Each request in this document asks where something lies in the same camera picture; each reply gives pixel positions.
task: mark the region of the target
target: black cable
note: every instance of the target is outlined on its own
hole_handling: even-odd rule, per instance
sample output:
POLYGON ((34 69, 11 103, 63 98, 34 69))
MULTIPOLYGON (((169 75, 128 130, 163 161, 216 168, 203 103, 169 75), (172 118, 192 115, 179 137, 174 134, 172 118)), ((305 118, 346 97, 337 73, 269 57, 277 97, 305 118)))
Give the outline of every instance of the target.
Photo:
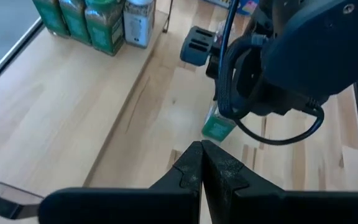
POLYGON ((219 72, 222 69, 223 58, 224 58, 224 54, 226 53, 231 26, 233 25, 234 16, 236 15, 238 4, 239 4, 239 0, 232 0, 229 6, 229 12, 227 14, 226 23, 224 24, 224 29, 222 33, 222 45, 221 45, 221 51, 219 53, 219 72))
POLYGON ((223 116, 232 119, 238 125, 238 127, 242 129, 242 131, 245 132, 247 135, 262 143, 275 145, 275 146, 283 146, 287 144, 293 144, 298 141, 302 141, 308 138, 309 136, 311 136, 313 133, 315 133, 324 121, 324 110, 314 100, 311 100, 309 102, 309 106, 311 107, 310 109, 313 111, 315 110, 316 114, 318 115, 316 117, 316 121, 307 131, 290 139, 272 140, 272 139, 263 138, 253 133, 251 130, 245 127, 244 124, 240 121, 241 117, 246 116, 251 111, 253 105, 255 104, 255 102, 257 101, 257 99, 259 98, 262 92, 262 88, 261 88, 262 80, 263 80, 262 75, 260 75, 254 89, 252 90, 249 96, 249 102, 246 108, 238 112, 234 112, 232 109, 231 82, 232 82, 234 65, 237 59, 246 50, 253 47, 261 47, 267 40, 266 37, 262 35, 253 35, 251 37, 238 38, 233 42, 233 44, 227 51, 227 54, 225 55, 227 49, 227 43, 229 42, 230 31, 234 20, 234 16, 236 15, 238 3, 239 0, 232 0, 229 9, 229 14, 227 15, 226 23, 223 30, 222 45, 219 53, 219 74, 218 74, 218 81, 216 83, 219 112, 223 116))
POLYGON ((249 130, 247 127, 244 126, 244 124, 239 120, 235 119, 234 122, 238 125, 238 127, 245 132, 247 135, 249 135, 251 138, 260 141, 265 144, 273 145, 273 146, 284 146, 287 144, 293 144, 299 141, 302 141, 308 137, 310 137, 312 134, 314 134, 322 125, 324 121, 324 110, 320 105, 315 105, 315 110, 319 114, 319 116, 316 118, 316 121, 313 123, 313 125, 304 133, 295 136, 290 139, 283 139, 283 140, 272 140, 272 139, 265 139, 255 133, 253 133, 251 130, 249 130))
POLYGON ((231 105, 231 85, 233 71, 237 59, 247 50, 261 48, 267 41, 266 36, 255 34, 252 36, 242 36, 236 39, 228 48, 223 59, 222 69, 218 75, 218 107, 219 112, 229 119, 241 119, 251 112, 257 100, 262 94, 263 76, 260 74, 255 86, 248 97, 246 107, 234 112, 231 105))

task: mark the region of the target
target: metal rod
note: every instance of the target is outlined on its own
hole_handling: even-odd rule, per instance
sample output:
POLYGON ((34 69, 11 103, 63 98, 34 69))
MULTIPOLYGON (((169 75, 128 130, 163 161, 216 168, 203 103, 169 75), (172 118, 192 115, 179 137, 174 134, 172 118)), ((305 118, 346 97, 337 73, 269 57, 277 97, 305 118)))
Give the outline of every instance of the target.
POLYGON ((164 34, 166 34, 166 33, 168 32, 169 22, 170 22, 170 20, 171 20, 172 4, 173 4, 173 0, 171 0, 171 3, 170 3, 170 5, 169 5, 168 19, 167 19, 167 21, 165 22, 164 29, 162 30, 162 32, 163 32, 164 34))

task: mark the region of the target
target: green label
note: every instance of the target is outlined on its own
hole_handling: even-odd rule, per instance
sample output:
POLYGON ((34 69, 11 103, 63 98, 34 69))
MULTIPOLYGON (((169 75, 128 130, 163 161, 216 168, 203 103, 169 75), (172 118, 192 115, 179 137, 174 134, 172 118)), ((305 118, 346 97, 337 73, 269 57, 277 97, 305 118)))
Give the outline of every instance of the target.
POLYGON ((115 55, 123 44, 124 31, 121 17, 113 27, 103 26, 93 21, 88 21, 88 31, 93 46, 111 55, 115 55))
POLYGON ((66 10, 64 8, 62 9, 62 11, 68 29, 70 30, 71 36, 75 39, 89 44, 91 42, 91 38, 86 28, 85 15, 78 14, 76 12, 66 10))
POLYGON ((34 4, 45 27, 58 34, 69 35, 59 7, 44 2, 34 2, 34 4))
POLYGON ((230 132, 235 127, 236 124, 233 124, 232 121, 219 118, 213 114, 205 123, 202 133, 206 137, 221 142, 230 134, 230 132))

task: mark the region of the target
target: jar lid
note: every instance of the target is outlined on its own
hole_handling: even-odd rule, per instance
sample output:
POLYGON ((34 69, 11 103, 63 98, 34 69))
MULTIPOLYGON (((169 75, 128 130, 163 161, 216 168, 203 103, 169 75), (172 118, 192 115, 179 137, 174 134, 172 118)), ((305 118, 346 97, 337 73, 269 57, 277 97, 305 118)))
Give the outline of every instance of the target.
POLYGON ((119 4, 123 0, 85 0, 87 6, 104 7, 119 4))
POLYGON ((127 2, 130 2, 132 4, 143 6, 146 4, 150 4, 153 0, 127 0, 127 2))

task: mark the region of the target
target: screw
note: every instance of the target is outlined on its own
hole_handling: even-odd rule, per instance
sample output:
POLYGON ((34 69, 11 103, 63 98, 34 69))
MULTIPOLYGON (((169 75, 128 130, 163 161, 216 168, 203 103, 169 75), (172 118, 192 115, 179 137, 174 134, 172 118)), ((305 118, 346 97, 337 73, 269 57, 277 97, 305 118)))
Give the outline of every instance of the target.
POLYGON ((343 14, 352 13, 353 10, 354 10, 354 4, 347 4, 345 7, 343 7, 343 14))

